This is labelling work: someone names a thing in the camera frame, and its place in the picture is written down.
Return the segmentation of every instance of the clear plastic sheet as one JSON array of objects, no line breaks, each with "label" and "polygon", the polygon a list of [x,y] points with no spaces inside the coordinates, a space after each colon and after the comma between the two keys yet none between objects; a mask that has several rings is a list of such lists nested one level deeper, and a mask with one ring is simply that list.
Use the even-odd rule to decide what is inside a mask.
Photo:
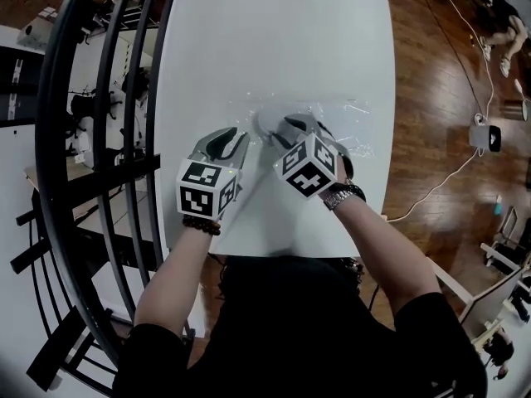
[{"label": "clear plastic sheet", "polygon": [[227,123],[238,135],[226,148],[232,149],[240,135],[251,136],[250,148],[269,145],[270,132],[279,132],[286,115],[312,114],[350,152],[352,158],[374,158],[374,122],[368,102],[355,99],[313,101],[229,101]]}]

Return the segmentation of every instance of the black sleeve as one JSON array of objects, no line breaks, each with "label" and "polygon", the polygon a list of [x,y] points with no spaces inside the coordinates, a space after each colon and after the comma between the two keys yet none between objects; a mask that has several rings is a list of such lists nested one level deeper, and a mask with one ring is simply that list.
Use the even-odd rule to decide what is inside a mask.
[{"label": "black sleeve", "polygon": [[184,345],[175,333],[140,324],[131,330],[119,355],[113,396],[172,396],[186,365]]},{"label": "black sleeve", "polygon": [[487,377],[450,305],[439,293],[413,299],[395,317],[409,371],[429,386],[453,386],[455,398],[486,396]]}]

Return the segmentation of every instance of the beaded bracelet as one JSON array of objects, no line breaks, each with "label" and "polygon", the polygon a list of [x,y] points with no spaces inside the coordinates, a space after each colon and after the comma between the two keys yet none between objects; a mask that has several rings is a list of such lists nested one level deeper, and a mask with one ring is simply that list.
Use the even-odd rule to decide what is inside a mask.
[{"label": "beaded bracelet", "polygon": [[206,218],[199,218],[198,216],[183,216],[183,224],[186,227],[192,227],[197,230],[203,230],[209,235],[220,235],[221,226],[212,220],[207,220]]}]

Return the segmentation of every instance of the white box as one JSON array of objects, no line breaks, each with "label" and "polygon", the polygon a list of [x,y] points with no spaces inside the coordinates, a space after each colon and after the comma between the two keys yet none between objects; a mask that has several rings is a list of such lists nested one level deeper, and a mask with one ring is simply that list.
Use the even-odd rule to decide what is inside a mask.
[{"label": "white box", "polygon": [[337,181],[338,151],[314,133],[296,144],[274,165],[280,180],[310,199]]},{"label": "white box", "polygon": [[177,211],[219,220],[234,200],[240,170],[185,159],[176,178]]}]

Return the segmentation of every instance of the trash can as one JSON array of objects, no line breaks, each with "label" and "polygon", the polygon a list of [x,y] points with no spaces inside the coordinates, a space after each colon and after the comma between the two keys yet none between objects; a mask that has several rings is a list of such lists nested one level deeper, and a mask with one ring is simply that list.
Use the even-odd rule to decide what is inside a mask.
[{"label": "trash can", "polygon": [[470,146],[491,152],[501,149],[501,130],[495,125],[472,125],[469,130]]},{"label": "trash can", "polygon": [[501,115],[514,121],[528,120],[528,106],[526,100],[506,100],[501,107]]}]

